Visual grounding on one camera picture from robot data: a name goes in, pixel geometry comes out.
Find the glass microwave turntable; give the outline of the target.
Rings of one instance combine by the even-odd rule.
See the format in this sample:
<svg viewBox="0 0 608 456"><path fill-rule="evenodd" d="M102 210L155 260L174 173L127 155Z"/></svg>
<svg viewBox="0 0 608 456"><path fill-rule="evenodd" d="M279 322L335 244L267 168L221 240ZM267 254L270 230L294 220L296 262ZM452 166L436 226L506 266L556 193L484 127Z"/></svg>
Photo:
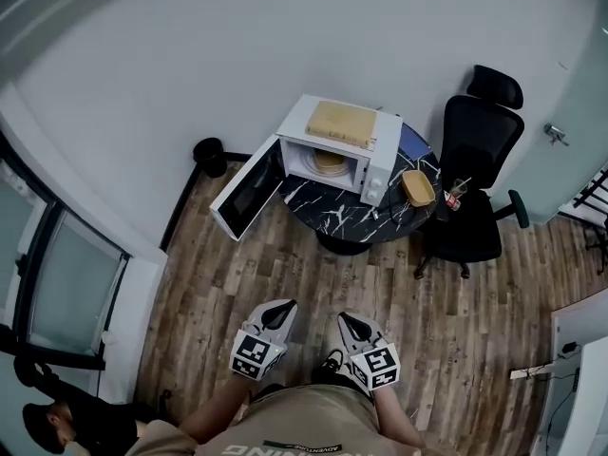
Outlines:
<svg viewBox="0 0 608 456"><path fill-rule="evenodd" d="M320 150L320 149L304 150L300 153L300 159L302 160L302 163L304 164L305 168L307 170L309 170L310 172L312 172L318 176L327 177L327 178L344 177L350 173L351 168L350 168L349 162L347 161L347 158L345 156L344 156L345 165L342 170L338 170L338 171L319 170L315 166L315 163L314 163L314 151L315 150Z"/></svg>

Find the yellow container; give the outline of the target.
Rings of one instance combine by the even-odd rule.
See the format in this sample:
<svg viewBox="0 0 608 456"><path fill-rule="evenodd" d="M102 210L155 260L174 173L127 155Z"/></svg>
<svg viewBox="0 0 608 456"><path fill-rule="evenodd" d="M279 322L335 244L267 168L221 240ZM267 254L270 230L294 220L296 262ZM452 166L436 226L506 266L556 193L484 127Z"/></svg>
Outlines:
<svg viewBox="0 0 608 456"><path fill-rule="evenodd" d="M407 170L402 173L401 183L412 206L428 206L435 200L433 186L424 172Z"/></svg>
<svg viewBox="0 0 608 456"><path fill-rule="evenodd" d="M323 171L342 170L345 165L345 157L325 150L315 150L313 152L315 166Z"/></svg>

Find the blue notebook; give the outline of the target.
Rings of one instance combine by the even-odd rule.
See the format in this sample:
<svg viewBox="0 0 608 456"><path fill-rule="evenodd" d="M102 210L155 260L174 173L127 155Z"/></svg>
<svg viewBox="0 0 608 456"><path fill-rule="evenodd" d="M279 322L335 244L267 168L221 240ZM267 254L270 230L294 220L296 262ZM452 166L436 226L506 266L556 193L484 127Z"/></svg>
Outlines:
<svg viewBox="0 0 608 456"><path fill-rule="evenodd" d="M422 159L432 152L428 143L406 123L401 127L399 149L412 161Z"/></svg>

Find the white desk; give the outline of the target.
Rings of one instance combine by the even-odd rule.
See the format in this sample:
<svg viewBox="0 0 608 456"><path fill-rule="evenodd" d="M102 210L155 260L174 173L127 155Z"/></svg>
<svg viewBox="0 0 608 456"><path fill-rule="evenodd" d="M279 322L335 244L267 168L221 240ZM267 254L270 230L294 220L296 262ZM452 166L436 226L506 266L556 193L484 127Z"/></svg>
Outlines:
<svg viewBox="0 0 608 456"><path fill-rule="evenodd" d="M530 456L608 456L608 288L552 313L552 358ZM579 348L562 354L564 344Z"/></svg>

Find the black metal rack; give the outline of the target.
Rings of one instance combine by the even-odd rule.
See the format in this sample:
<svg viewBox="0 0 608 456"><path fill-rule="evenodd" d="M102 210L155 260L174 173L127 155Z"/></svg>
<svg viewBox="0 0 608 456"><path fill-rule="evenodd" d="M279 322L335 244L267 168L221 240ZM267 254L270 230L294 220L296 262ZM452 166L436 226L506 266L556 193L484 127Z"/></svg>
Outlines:
<svg viewBox="0 0 608 456"><path fill-rule="evenodd" d="M599 251L598 275L603 275L608 267L608 162L569 202L560 207L559 215L578 221L593 232L594 241L583 236L584 248L586 251Z"/></svg>

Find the person's white shoe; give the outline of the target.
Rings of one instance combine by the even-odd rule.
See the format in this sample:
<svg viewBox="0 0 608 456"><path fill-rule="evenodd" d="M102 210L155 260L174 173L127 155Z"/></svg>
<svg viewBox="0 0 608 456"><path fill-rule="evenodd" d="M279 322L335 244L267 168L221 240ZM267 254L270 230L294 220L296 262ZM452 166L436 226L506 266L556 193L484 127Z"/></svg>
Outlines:
<svg viewBox="0 0 608 456"><path fill-rule="evenodd" d="M325 360L318 367L313 369L311 383L318 385L332 385L356 390L357 386L353 383L350 377L340 372L343 367L343 362L343 352L339 349L331 350Z"/></svg>

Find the round black marble table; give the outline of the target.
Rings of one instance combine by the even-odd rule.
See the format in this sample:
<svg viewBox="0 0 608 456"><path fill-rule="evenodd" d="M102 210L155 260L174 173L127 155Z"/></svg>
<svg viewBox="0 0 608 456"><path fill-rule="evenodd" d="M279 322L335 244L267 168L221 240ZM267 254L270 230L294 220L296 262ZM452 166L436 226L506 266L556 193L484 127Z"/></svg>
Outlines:
<svg viewBox="0 0 608 456"><path fill-rule="evenodd" d="M435 193L430 205L410 204L401 183L407 170L426 174ZM404 238L445 206L441 169L433 151L412 161L399 149L389 188L377 207L362 203L352 192L297 176L288 177L279 194L292 213L314 230L319 243L340 256L360 255L376 243Z"/></svg>

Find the person's left forearm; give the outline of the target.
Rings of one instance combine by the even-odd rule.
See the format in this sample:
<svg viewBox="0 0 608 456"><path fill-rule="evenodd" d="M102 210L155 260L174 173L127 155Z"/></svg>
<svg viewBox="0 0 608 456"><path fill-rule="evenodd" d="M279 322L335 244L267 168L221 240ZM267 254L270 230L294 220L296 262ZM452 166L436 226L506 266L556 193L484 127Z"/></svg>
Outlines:
<svg viewBox="0 0 608 456"><path fill-rule="evenodd" d="M233 373L209 400L180 423L179 429L200 445L208 443L230 426L257 386L257 381Z"/></svg>

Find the person's right forearm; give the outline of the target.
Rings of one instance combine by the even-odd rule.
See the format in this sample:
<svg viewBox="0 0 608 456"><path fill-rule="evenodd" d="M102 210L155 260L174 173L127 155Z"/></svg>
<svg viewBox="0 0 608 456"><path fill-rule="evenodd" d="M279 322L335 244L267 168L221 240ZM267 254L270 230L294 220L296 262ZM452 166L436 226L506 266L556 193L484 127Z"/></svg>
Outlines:
<svg viewBox="0 0 608 456"><path fill-rule="evenodd" d="M392 386L384 386L372 392L380 433L403 445L425 448L420 433L402 409Z"/></svg>

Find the white microwave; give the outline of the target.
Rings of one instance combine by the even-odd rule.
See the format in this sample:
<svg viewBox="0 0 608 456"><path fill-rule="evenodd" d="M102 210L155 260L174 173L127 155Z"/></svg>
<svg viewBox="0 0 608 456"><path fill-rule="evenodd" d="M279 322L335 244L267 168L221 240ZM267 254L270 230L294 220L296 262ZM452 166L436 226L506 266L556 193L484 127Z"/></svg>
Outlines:
<svg viewBox="0 0 608 456"><path fill-rule="evenodd" d="M362 148L306 133L308 120L320 101L346 104L312 95L302 95L278 130L241 167L211 203L210 210L224 232L241 240L274 194L290 176L321 182L352 192L364 204L377 207L389 188L401 137L402 119L377 112L370 146ZM304 150L320 149L345 156L350 173L327 178L307 170L300 159Z"/></svg>

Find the black mesh office chair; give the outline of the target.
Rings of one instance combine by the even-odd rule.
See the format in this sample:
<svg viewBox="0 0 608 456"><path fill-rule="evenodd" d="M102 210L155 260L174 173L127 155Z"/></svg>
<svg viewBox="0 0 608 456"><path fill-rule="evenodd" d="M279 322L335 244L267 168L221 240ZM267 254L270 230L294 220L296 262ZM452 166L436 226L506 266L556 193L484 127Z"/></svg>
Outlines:
<svg viewBox="0 0 608 456"><path fill-rule="evenodd" d="M465 93L446 102L439 165L443 193L456 179L470 181L457 211L445 201L422 225L424 257L414 271L416 279L434 258L458 264L461 277L469 278L469 264L501 256L499 220L514 216L522 229L530 225L517 191L510 190L509 203L497 211L486 193L523 134L524 121L517 114L523 90L515 79L488 66L474 66L469 76Z"/></svg>

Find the black waste bin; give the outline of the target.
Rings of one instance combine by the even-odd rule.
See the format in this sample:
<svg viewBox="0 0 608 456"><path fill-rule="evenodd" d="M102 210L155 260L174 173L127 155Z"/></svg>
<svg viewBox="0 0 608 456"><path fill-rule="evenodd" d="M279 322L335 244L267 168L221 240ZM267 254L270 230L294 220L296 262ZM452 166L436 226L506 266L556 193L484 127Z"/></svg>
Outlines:
<svg viewBox="0 0 608 456"><path fill-rule="evenodd" d="M193 158L210 178L219 178L227 171L223 145L218 138L206 138L198 142L193 149Z"/></svg>

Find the dark framed window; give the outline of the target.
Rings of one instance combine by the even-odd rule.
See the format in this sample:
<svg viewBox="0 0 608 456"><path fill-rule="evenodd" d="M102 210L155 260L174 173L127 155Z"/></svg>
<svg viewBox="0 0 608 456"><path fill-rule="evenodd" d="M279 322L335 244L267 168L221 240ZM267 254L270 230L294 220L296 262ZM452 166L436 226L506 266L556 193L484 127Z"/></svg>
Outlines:
<svg viewBox="0 0 608 456"><path fill-rule="evenodd" d="M0 132L0 352L103 370L102 335L129 259L44 185Z"/></svg>

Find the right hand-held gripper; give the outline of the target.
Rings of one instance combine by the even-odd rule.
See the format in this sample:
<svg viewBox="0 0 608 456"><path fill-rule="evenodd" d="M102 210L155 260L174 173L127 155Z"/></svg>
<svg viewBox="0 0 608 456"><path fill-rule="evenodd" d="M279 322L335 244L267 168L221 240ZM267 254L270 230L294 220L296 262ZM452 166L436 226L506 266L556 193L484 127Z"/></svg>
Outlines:
<svg viewBox="0 0 608 456"><path fill-rule="evenodd" d="M399 381L399 356L394 343L380 333L379 325L365 316L342 312L337 324L350 355L351 373L362 390L378 390ZM357 351L357 343L369 343Z"/></svg>

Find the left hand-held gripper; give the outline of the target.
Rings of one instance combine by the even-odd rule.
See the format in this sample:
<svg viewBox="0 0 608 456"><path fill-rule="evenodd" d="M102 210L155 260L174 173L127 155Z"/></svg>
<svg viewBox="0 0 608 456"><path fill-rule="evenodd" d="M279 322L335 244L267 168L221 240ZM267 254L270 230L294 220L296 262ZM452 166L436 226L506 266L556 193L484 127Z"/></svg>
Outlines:
<svg viewBox="0 0 608 456"><path fill-rule="evenodd" d="M297 315L297 302L278 299L257 305L237 331L230 369L260 381L281 360Z"/></svg>

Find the white power strip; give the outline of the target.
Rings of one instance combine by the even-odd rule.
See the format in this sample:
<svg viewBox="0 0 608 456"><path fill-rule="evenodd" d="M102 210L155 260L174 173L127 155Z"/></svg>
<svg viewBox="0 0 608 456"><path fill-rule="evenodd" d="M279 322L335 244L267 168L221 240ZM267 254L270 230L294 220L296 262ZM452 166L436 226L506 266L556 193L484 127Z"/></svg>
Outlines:
<svg viewBox="0 0 608 456"><path fill-rule="evenodd" d="M517 379L530 379L542 374L553 373L555 370L556 364L554 362L546 363L534 367L528 367L519 370L511 370L509 372L510 380Z"/></svg>

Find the person's beige printed shirt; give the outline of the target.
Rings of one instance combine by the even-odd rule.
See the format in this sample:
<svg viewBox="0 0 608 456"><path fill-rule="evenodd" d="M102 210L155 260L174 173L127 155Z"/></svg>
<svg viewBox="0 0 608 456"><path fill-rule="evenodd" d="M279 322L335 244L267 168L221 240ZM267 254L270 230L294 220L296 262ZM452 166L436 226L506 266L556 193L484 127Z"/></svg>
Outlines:
<svg viewBox="0 0 608 456"><path fill-rule="evenodd" d="M155 421L125 456L459 455L383 435L375 407L353 389L307 385L262 397L239 422L203 444Z"/></svg>

